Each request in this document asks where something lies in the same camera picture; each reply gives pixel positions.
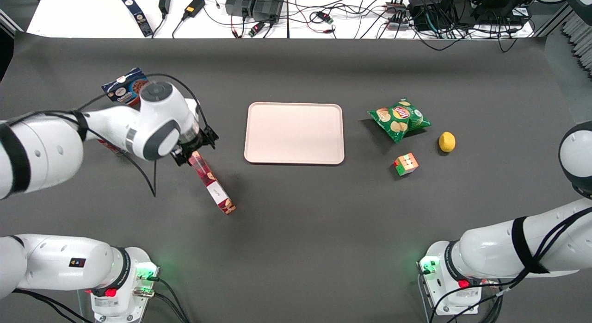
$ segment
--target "bag of chips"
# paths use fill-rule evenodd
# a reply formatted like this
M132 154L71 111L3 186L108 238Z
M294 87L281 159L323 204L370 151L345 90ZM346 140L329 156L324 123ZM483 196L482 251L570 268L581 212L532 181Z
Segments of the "bag of chips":
M407 98L402 98L391 108L380 108L368 114L393 138L395 143L400 142L409 131L431 126L430 121L423 117L423 114L412 106Z

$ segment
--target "yellow lemon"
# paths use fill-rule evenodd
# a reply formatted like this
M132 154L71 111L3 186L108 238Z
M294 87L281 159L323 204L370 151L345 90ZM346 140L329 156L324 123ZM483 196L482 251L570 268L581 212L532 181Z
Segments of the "yellow lemon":
M438 139L438 145L442 152L450 153L456 146L456 139L450 132L444 132Z

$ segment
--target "connector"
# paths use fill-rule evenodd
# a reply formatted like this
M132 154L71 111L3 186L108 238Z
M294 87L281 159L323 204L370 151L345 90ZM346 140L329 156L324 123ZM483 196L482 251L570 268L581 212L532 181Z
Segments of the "connector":
M249 31L249 36L254 37L263 29L264 26L265 21L261 21L260 23L254 25L253 28L251 28L251 30Z
M396 13L396 12L406 12L407 7L402 3L392 3L387 2L387 9L385 9L386 13Z
M204 6L205 0L191 0L191 3L185 8L182 20L185 20L186 18L194 18Z
M327 13L323 13L323 12L319 11L319 12L316 12L315 14L317 15L317 17L319 17L324 22L327 22L328 24L333 23L333 19Z
M169 14L169 7L171 6L171 0L158 0L158 9L162 13L162 17Z
M140 298L154 298L154 290L145 287L136 287L132 294Z

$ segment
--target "tray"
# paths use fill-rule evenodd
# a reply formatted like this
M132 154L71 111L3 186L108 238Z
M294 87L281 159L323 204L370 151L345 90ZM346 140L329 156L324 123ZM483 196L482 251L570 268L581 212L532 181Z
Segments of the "tray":
M340 106L277 102L249 106L247 161L337 165L344 157Z

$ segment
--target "power adapter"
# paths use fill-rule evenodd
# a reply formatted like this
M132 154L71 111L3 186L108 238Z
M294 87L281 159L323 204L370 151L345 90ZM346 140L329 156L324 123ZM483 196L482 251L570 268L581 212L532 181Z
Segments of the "power adapter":
M169 14L169 7L171 6L171 0L158 0L158 9L162 13L162 17Z
M191 0L190 4L185 8L182 20L185 20L186 18L194 18L204 6L205 0Z

